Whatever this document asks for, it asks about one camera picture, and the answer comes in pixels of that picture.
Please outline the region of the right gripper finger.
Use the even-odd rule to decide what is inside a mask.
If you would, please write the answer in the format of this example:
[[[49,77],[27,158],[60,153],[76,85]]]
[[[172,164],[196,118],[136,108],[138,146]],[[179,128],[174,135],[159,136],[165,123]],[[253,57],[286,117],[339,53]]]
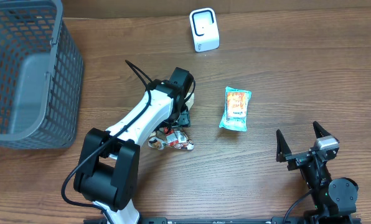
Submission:
[[[276,150],[276,161],[277,162],[286,162],[287,157],[291,156],[291,150],[286,142],[282,132],[278,129],[276,131],[276,140],[277,140],[277,150]]]
[[[331,135],[317,121],[314,121],[312,123],[312,125],[313,125],[314,132],[315,132],[315,135],[316,135],[316,138],[317,139],[323,138],[323,137],[327,137],[327,136],[330,136]]]

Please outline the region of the red snack bar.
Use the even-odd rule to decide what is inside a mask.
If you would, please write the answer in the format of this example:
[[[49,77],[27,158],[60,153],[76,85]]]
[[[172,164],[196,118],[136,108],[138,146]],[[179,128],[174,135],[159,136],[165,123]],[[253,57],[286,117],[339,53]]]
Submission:
[[[164,128],[164,132],[166,135],[166,144],[168,146],[175,146],[179,143],[180,131],[170,128]]]

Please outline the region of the beige snack pouch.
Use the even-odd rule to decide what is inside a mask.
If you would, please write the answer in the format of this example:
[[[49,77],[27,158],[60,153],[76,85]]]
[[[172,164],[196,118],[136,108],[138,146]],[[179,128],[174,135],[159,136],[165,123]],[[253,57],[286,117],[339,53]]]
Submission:
[[[189,96],[190,98],[187,100],[185,104],[188,106],[190,110],[192,105],[194,104],[194,94],[188,93],[187,96]],[[178,144],[176,144],[175,146],[168,146],[166,144],[166,135],[164,132],[164,128],[170,128],[170,129],[175,129],[175,130],[180,131]],[[182,150],[187,150],[187,151],[192,151],[194,149],[194,143],[188,137],[188,135],[184,131],[184,128],[168,127],[168,126],[156,128],[156,130],[152,132],[148,138],[148,146],[159,149],[159,150],[163,150],[166,147],[171,147],[174,149],[182,149]]]

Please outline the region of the teal orange snack packet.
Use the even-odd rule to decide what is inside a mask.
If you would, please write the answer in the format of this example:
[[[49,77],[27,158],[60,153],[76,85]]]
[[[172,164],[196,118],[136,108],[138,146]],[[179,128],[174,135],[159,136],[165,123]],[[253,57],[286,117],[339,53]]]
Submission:
[[[252,92],[227,86],[225,106],[219,127],[232,131],[247,131],[248,103]]]

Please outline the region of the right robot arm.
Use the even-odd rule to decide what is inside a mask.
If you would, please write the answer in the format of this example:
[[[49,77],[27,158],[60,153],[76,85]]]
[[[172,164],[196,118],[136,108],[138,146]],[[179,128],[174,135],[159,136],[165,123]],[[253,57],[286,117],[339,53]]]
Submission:
[[[276,131],[276,160],[286,162],[289,171],[299,170],[308,187],[308,192],[287,210],[282,222],[360,223],[359,219],[352,218],[357,211],[359,186],[350,178],[333,179],[327,168],[327,162],[337,156],[339,140],[317,121],[312,125],[316,135],[314,145],[298,154],[291,152],[282,132]],[[304,212],[302,217],[291,217],[292,210],[308,196],[312,197],[315,209]]]

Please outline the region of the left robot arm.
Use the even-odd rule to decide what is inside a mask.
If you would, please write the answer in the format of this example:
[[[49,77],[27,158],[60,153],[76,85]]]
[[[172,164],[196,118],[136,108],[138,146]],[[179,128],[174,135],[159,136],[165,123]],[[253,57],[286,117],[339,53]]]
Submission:
[[[85,136],[78,166],[70,173],[75,191],[104,215],[96,223],[140,223],[132,198],[141,146],[154,131],[190,126],[187,100],[195,89],[191,73],[175,68],[170,79],[146,85],[143,99],[118,123]]]

